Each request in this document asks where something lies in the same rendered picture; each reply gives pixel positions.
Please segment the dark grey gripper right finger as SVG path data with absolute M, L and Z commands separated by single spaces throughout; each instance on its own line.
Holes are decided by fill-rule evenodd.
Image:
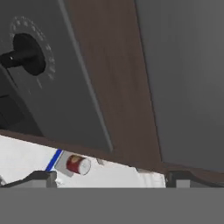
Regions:
M 165 175 L 168 188 L 224 188 L 224 183 L 216 183 L 194 176 L 189 171 L 169 171 Z

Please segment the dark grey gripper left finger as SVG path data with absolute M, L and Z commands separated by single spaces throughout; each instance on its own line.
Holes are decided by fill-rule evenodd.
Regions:
M 34 171 L 27 177 L 5 184 L 4 188 L 56 188 L 56 171 Z

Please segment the red canned food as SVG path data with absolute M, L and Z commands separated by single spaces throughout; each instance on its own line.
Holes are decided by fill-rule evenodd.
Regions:
M 85 157 L 72 155 L 66 161 L 66 168 L 70 172 L 86 175 L 91 169 L 91 161 Z

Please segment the grey cabinet door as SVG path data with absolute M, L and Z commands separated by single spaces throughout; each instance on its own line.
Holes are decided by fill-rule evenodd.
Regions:
M 166 163 L 224 172 L 224 0 L 136 0 Z

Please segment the dark brown wooden cabinet panel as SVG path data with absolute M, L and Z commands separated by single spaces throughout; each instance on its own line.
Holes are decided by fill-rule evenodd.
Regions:
M 224 183 L 224 172 L 166 163 L 162 159 L 136 0 L 65 0 L 112 150 L 58 143 L 7 130 L 0 135 L 100 158 L 144 171 L 189 171 Z

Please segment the grey oven front panel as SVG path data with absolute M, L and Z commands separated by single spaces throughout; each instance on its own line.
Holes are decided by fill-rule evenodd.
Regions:
M 110 152 L 112 143 L 65 0 L 0 0 L 0 55 L 17 33 L 32 35 L 46 61 L 33 76 L 0 64 L 0 130 Z

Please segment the black oven knob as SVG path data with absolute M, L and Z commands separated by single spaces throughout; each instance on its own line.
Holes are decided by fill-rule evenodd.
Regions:
M 38 76 L 46 70 L 46 57 L 32 35 L 17 33 L 12 45 L 12 51 L 0 55 L 0 64 L 4 68 L 22 67 L 33 76 Z

